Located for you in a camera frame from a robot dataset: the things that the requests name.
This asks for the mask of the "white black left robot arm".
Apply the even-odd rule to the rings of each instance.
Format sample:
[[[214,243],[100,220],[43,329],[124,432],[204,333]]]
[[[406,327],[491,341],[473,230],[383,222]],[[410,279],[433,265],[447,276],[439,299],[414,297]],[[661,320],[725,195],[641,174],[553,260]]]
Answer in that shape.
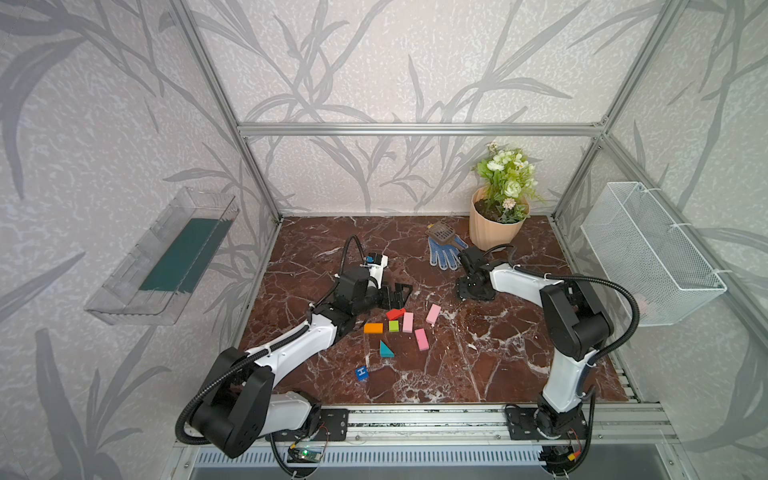
[[[177,441],[213,445],[236,458],[261,438],[313,436],[321,427],[321,404],[308,394],[277,394],[274,389],[305,361],[348,335],[358,316],[386,307],[382,278],[387,264],[385,255],[367,255],[362,264],[335,276],[331,289],[309,306],[299,326],[258,347],[221,352],[176,420]]]

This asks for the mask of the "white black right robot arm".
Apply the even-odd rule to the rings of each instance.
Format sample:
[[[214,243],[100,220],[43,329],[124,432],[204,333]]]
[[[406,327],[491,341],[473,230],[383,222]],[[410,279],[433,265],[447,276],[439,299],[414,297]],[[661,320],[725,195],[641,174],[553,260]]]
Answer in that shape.
[[[587,276],[546,277],[527,273],[471,248],[459,255],[465,275],[456,282],[462,300],[492,301],[499,293],[514,295],[543,311],[555,353],[548,380],[530,415],[538,435],[558,439],[582,419],[584,386],[614,326],[598,297],[596,285],[619,293],[609,280]]]

